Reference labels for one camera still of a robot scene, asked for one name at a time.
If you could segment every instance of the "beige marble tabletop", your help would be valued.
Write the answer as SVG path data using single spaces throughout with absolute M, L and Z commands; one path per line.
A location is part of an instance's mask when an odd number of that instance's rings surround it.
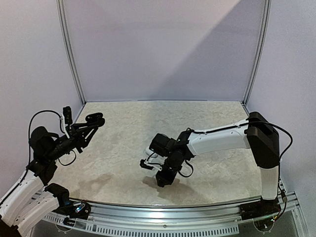
M 160 188 L 140 159 L 157 133 L 177 138 L 187 127 L 206 129 L 247 117 L 239 102 L 87 103 L 78 119 L 102 112 L 106 124 L 68 167 L 59 163 L 52 182 L 73 198 L 134 205 L 209 204 L 260 195 L 260 171 L 250 150 L 217 151 L 191 159 L 194 173 Z M 71 161 L 73 155 L 61 158 Z

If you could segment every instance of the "white backdrop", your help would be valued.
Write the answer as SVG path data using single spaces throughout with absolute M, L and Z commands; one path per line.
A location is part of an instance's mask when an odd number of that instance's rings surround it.
M 67 0 L 87 101 L 241 101 L 264 0 Z
M 81 108 L 62 39 L 56 1 L 4 0 L 0 7 L 0 197 L 28 161 L 28 126 L 33 114 Z M 58 132 L 54 114 L 39 115 L 32 129 Z
M 312 237 L 316 237 L 315 26 L 314 0 L 272 1 L 248 106 L 293 135 L 293 146 L 281 163 L 281 176 L 288 190 L 295 190 Z M 288 142 L 282 136 L 282 148 Z

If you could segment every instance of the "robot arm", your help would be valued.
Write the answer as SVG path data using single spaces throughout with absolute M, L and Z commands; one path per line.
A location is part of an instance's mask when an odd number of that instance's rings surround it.
M 47 213 L 59 207 L 70 206 L 68 210 L 73 211 L 68 190 L 57 184 L 47 184 L 57 169 L 56 160 L 75 148 L 81 153 L 98 128 L 104 125 L 102 117 L 101 113 L 96 113 L 88 115 L 86 123 L 72 124 L 71 109 L 65 107 L 61 115 L 65 135 L 59 137 L 43 126 L 32 132 L 29 143 L 34 159 L 16 184 L 0 199 L 0 237 L 25 236 Z M 28 203 L 38 191 L 43 191 L 41 196 Z
M 157 158 L 141 160 L 141 167 L 158 168 L 157 184 L 171 185 L 181 170 L 182 164 L 197 155 L 212 151 L 244 148 L 251 149 L 261 172 L 263 202 L 277 201 L 279 177 L 278 132 L 258 113 L 250 113 L 249 118 L 228 126 L 208 130 L 187 129 L 177 140 L 157 134 L 149 146 L 151 153 L 166 157 L 157 167 Z

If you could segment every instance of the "white wall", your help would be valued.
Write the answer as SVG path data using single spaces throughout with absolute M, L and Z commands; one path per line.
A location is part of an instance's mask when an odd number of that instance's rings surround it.
M 272 1 L 248 108 L 293 135 L 281 176 L 296 191 L 310 234 L 316 236 L 316 1 Z M 282 146 L 287 143 L 282 137 Z
M 241 101 L 264 0 L 67 0 L 87 101 Z
M 56 1 L 4 0 L 0 7 L 0 196 L 25 169 L 28 125 L 43 109 L 81 108 L 62 40 Z M 56 115 L 34 120 L 58 132 Z

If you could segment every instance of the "vertical metal post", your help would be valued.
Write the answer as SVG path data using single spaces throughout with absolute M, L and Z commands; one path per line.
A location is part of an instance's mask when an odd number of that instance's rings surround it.
M 264 44 L 266 33 L 267 33 L 270 7 L 271 7 L 271 0 L 266 0 L 264 12 L 263 12 L 263 17 L 262 17 L 262 22 L 261 22 L 260 35 L 259 35 L 258 44 L 257 44 L 257 52 L 256 52 L 255 60 L 254 60 L 254 63 L 253 63 L 253 67 L 252 67 L 252 72 L 251 72 L 251 76 L 250 76 L 250 79 L 249 79 L 249 83 L 248 83 L 248 86 L 247 86 L 247 89 L 245 91 L 245 94 L 243 96 L 243 101 L 242 101 L 242 104 L 245 107 L 247 106 L 247 104 L 249 102 L 251 90 L 253 88 L 253 84 L 254 84 L 254 81 L 255 81 L 255 78 L 256 78 L 256 74 L 257 74 L 257 71 L 258 71 L 258 68 L 259 68 L 259 63 L 260 63 L 260 58 L 261 58 L 261 55 L 262 55 L 263 44 Z
M 56 1 L 57 1 L 57 9 L 58 9 L 59 21 L 60 21 L 60 26 L 61 26 L 61 32 L 64 39 L 64 44 L 65 44 L 66 54 L 69 61 L 70 70 L 73 75 L 73 79 L 74 79 L 74 83 L 75 83 L 75 87 L 76 87 L 79 99 L 82 105 L 84 105 L 86 103 L 86 100 L 84 97 L 81 82 L 79 80 L 78 71 L 76 68 L 75 60 L 74 60 L 73 50 L 72 50 L 71 42 L 69 38 L 64 1 L 63 0 L 56 0 Z

